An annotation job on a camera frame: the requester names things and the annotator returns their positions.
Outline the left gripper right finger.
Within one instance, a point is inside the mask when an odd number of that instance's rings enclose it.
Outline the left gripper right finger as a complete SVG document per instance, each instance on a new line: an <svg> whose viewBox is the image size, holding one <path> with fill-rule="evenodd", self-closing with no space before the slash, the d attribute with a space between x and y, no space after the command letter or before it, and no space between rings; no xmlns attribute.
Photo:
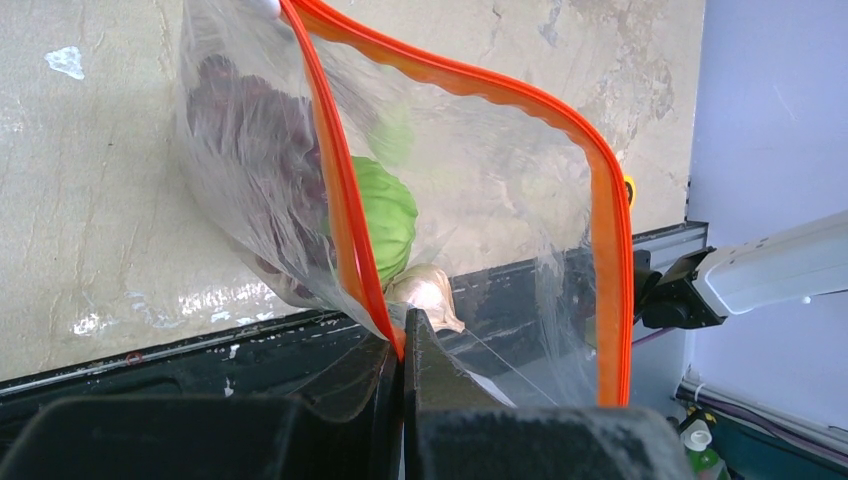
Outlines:
<svg viewBox="0 0 848 480"><path fill-rule="evenodd" d="M407 479L690 479L671 425L643 408L508 407L406 317Z"/></svg>

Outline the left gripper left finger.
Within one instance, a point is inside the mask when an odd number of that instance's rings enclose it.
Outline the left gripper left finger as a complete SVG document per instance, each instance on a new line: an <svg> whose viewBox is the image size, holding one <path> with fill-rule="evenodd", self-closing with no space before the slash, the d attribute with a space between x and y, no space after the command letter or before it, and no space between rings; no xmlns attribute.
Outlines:
<svg viewBox="0 0 848 480"><path fill-rule="evenodd" d="M60 400L1 465L5 479L393 479L401 365L365 340L285 396Z"/></svg>

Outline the garlic bulb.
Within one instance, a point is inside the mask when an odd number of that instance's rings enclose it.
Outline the garlic bulb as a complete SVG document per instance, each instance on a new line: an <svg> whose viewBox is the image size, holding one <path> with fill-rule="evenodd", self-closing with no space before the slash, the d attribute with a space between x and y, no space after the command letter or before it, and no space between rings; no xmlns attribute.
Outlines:
<svg viewBox="0 0 848 480"><path fill-rule="evenodd" d="M466 329L456 316L450 280L434 264L414 265L396 276L385 290L385 299L423 310L435 332L463 333Z"/></svg>

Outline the green cabbage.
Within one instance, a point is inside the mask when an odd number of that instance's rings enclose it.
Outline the green cabbage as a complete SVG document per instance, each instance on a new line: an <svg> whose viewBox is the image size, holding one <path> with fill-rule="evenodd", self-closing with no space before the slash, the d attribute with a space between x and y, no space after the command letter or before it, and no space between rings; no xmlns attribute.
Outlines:
<svg viewBox="0 0 848 480"><path fill-rule="evenodd" d="M353 156L363 211L381 286L402 273L416 238L416 201L399 178L368 157Z"/></svg>

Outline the clear orange zip bag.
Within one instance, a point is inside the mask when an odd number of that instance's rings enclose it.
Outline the clear orange zip bag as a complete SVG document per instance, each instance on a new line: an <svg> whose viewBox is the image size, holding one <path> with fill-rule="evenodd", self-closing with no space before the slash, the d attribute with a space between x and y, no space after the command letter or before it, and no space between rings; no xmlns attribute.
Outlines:
<svg viewBox="0 0 848 480"><path fill-rule="evenodd" d="M326 278L304 280L321 301L317 308L348 314L395 348L406 339L404 314L417 309L385 299L351 160L368 157L417 204L405 270L434 264L451 284L459 275L539 260L554 273L541 297L549 307L543 321L554 326L564 278L559 256L590 248L595 374L581 377L577 402L562 406L627 405L634 268L624 177L576 111L526 83L399 42L321 1L187 1L179 48L180 164L201 208L245 262L187 166L187 93L200 62L215 54L312 102L335 252Z"/></svg>

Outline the red grape bunch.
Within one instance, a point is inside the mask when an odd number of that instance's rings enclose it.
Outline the red grape bunch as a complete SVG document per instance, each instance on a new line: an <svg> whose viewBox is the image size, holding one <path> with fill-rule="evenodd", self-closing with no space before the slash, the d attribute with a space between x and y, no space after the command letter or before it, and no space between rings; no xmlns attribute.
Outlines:
<svg viewBox="0 0 848 480"><path fill-rule="evenodd" d="M319 307L304 280L326 278L335 252L311 100L220 54L200 62L197 80L182 124L197 191L282 300Z"/></svg>

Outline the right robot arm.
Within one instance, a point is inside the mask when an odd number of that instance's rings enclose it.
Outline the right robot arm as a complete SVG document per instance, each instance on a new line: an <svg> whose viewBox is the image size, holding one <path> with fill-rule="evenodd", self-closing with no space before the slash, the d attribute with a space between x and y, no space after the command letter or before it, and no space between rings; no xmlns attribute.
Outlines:
<svg viewBox="0 0 848 480"><path fill-rule="evenodd" d="M706 247L664 273L634 271L634 321L700 329L789 300L847 290L845 210L736 246Z"/></svg>

